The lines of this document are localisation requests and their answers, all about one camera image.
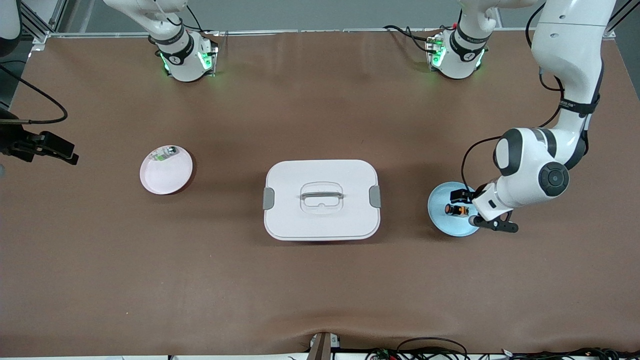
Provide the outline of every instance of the white plate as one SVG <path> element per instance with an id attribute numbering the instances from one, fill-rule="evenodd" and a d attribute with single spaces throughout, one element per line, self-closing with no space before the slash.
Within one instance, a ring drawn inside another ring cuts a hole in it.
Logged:
<path id="1" fill-rule="evenodd" d="M 182 147 L 178 153 L 163 161 L 150 160 L 148 155 L 140 166 L 140 182 L 145 189 L 158 195 L 175 193 L 180 190 L 191 177 L 193 159 Z"/>

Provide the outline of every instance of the black strap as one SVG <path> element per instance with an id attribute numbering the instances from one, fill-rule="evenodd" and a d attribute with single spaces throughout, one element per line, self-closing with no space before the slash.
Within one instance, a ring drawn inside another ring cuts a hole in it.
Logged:
<path id="1" fill-rule="evenodd" d="M 458 32 L 458 35 L 460 35 L 462 40 L 464 40 L 466 42 L 470 42 L 471 44 L 483 44 L 487 40 L 489 40 L 489 38 L 491 37 L 491 35 L 489 35 L 486 38 L 472 38 L 472 37 L 470 37 L 469 35 L 465 34 L 462 31 L 462 29 L 460 28 L 460 25 L 458 25 L 458 27 L 456 28 L 456 31 Z"/>
<path id="2" fill-rule="evenodd" d="M 177 42 L 178 40 L 180 40 L 180 37 L 182 37 L 182 34 L 184 34 L 184 24 L 182 23 L 182 20 L 180 20 L 180 31 L 178 31 L 178 33 L 175 34 L 173 37 L 166 40 L 158 40 L 156 38 L 152 38 L 151 35 L 149 35 L 149 38 L 151 38 L 157 45 L 171 45 Z"/>
<path id="3" fill-rule="evenodd" d="M 453 50 L 453 52 L 458 54 L 458 56 L 460 56 L 460 60 L 464 61 L 465 63 L 474 61 L 475 58 L 477 58 L 477 56 L 480 55 L 480 53 L 484 50 L 484 46 L 475 50 L 471 50 L 471 49 L 467 49 L 466 47 L 463 47 L 456 40 L 455 33 L 452 33 L 451 36 L 449 37 L 449 43 L 451 44 L 451 49 Z"/>
<path id="4" fill-rule="evenodd" d="M 591 104 L 581 104 L 579 102 L 567 100 L 565 98 L 560 99 L 560 107 L 562 109 L 567 109 L 574 113 L 578 113 L 580 115 L 593 114 L 596 110 L 596 106 L 598 106 L 598 102 L 600 102 L 600 94 L 596 97 L 595 101 Z"/>
<path id="5" fill-rule="evenodd" d="M 191 52 L 193 51 L 193 38 L 191 37 L 191 35 L 189 36 L 189 43 L 187 43 L 187 46 L 178 51 L 177 53 L 166 53 L 164 51 L 161 51 L 163 57 L 170 63 L 174 64 L 174 65 L 182 65 L 184 63 L 184 59 L 187 58 L 187 56 L 189 56 L 191 54 Z"/>

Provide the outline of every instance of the clear vial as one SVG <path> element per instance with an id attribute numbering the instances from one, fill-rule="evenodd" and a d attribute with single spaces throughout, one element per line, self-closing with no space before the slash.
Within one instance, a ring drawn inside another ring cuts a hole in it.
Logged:
<path id="1" fill-rule="evenodd" d="M 175 146 L 165 146 L 159 149 L 153 150 L 151 154 L 149 154 L 149 159 L 154 161 L 163 161 L 168 158 L 176 155 L 178 153 L 178 148 Z"/>

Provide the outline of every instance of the round plate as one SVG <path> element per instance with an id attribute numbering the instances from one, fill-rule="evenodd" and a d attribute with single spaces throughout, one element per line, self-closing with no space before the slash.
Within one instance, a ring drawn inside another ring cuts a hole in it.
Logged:
<path id="1" fill-rule="evenodd" d="M 465 185 L 457 181 L 449 181 L 448 183 L 438 185 L 431 195 L 427 208 L 431 221 L 438 229 L 451 236 L 469 236 L 478 230 L 478 227 L 469 223 L 469 217 L 461 218 L 447 215 L 444 207 L 451 203 L 451 192 L 454 190 L 464 189 Z M 476 207 L 473 204 L 457 204 L 469 208 L 469 216 L 478 215 Z"/>
<path id="2" fill-rule="evenodd" d="M 182 147 L 178 153 L 163 161 L 149 159 L 148 155 L 140 166 L 140 182 L 145 189 L 158 195 L 175 193 L 180 190 L 191 177 L 193 159 Z"/>

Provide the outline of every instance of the table top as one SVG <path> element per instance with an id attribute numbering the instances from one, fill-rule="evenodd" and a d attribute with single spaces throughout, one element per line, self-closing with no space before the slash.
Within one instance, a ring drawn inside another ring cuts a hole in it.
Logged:
<path id="1" fill-rule="evenodd" d="M 28 129 L 75 143 L 80 160 L 2 159 L 0 356 L 297 352 L 318 331 L 343 347 L 443 336 L 471 352 L 637 350 L 640 102 L 615 42 L 603 44 L 591 150 L 565 194 L 515 211 L 517 234 L 451 238 L 429 221 L 430 191 L 459 180 L 470 144 L 557 106 L 522 32 L 496 32 L 490 47 L 455 81 L 397 33 L 229 37 L 215 77 L 179 83 L 144 38 L 48 40 L 24 77 L 70 116 Z M 25 86 L 12 111 L 57 116 Z M 191 152 L 196 175 L 153 195 L 140 163 L 169 143 Z M 492 146 L 469 156 L 472 186 L 499 175 Z M 270 237 L 269 168 L 335 158 L 377 170 L 378 232 Z"/>

